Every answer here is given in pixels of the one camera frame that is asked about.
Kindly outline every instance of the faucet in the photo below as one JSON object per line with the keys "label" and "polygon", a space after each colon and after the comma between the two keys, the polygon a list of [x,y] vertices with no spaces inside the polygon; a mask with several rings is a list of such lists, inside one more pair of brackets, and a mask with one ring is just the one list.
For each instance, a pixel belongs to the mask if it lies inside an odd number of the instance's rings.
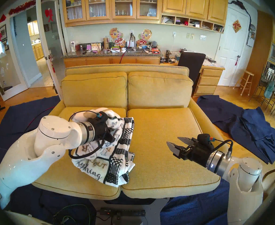
{"label": "faucet", "polygon": [[136,42],[135,42],[135,36],[134,35],[132,36],[131,41],[133,42],[133,50],[136,51]]}

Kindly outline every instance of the red garland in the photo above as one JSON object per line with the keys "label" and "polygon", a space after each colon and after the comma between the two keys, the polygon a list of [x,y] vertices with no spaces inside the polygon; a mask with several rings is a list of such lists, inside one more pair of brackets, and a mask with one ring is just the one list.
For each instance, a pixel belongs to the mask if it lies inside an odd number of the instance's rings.
{"label": "red garland", "polygon": [[17,8],[15,9],[11,9],[8,14],[9,15],[12,15],[14,13],[19,13],[21,11],[24,11],[26,9],[28,9],[29,7],[33,6],[36,4],[36,0],[32,0],[32,1],[29,1],[29,2],[25,2],[23,5],[19,5]]}

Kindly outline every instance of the white door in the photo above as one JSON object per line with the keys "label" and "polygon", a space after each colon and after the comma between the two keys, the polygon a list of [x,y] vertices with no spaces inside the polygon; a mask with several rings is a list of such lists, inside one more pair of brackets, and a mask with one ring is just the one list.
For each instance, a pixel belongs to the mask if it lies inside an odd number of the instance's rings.
{"label": "white door", "polygon": [[60,82],[57,80],[55,70],[52,65],[52,55],[49,53],[49,46],[54,47],[57,52],[66,54],[63,42],[63,33],[60,25],[58,0],[36,0],[36,16],[41,38],[43,53],[53,79],[59,98],[63,99]]}
{"label": "white door", "polygon": [[[238,56],[241,57],[245,38],[248,34],[248,17],[242,13],[228,8],[227,19],[225,24],[224,34],[221,34],[219,49],[217,50],[215,61],[224,66],[218,85],[221,86],[234,86],[232,77],[238,66]],[[235,33],[232,24],[239,20],[241,29]]]}
{"label": "white door", "polygon": [[9,19],[0,23],[0,95],[3,101],[27,89],[14,48]]}

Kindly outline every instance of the green cable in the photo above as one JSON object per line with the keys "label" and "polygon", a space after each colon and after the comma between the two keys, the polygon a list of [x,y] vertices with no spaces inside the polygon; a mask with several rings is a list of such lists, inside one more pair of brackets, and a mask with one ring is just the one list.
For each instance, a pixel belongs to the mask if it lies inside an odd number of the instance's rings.
{"label": "green cable", "polygon": [[[64,209],[66,209],[67,207],[70,207],[70,206],[84,206],[84,207],[86,207],[86,209],[87,209],[87,213],[89,214],[89,209],[88,209],[88,207],[86,206],[86,205],[84,205],[84,204],[73,204],[73,205],[69,205],[69,206],[65,206],[64,208],[62,208],[59,212],[57,212],[53,217],[55,217],[56,215],[58,215],[62,210],[64,210]],[[89,214],[89,225],[90,225],[90,223],[91,223],[91,216],[90,216],[90,214]]]}

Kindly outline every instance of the glass cabinet door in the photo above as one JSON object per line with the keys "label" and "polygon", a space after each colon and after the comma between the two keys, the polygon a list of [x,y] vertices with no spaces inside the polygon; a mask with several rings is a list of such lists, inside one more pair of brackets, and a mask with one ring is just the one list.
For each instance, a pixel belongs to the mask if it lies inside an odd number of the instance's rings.
{"label": "glass cabinet door", "polygon": [[135,19],[136,0],[112,0],[113,19]]}
{"label": "glass cabinet door", "polygon": [[63,0],[65,23],[86,21],[84,0]]}
{"label": "glass cabinet door", "polygon": [[109,19],[109,0],[85,0],[87,20]]}
{"label": "glass cabinet door", "polygon": [[159,20],[162,0],[137,0],[137,19]]}

